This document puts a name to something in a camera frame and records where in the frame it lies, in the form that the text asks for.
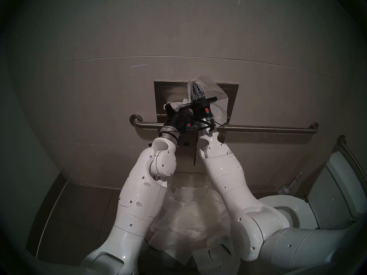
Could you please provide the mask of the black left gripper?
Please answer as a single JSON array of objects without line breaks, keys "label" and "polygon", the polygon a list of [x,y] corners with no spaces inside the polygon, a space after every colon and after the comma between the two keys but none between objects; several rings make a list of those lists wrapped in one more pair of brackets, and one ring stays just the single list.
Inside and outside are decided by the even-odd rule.
[{"label": "black left gripper", "polygon": [[164,126],[171,126],[180,133],[185,133],[193,127],[193,119],[187,111],[175,111],[171,103],[166,104],[167,118]]}]

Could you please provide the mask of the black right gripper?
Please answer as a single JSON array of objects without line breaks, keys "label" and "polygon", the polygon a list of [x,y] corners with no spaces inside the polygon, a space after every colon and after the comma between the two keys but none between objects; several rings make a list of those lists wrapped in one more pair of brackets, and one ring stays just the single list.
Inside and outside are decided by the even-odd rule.
[{"label": "black right gripper", "polygon": [[[202,120],[203,118],[213,117],[210,109],[210,104],[216,102],[217,97],[205,98],[204,91],[199,83],[195,81],[189,81],[190,100],[194,100],[191,103],[182,105],[180,112],[189,116],[192,120]],[[186,110],[192,110],[193,114],[189,115],[185,113]]]}]

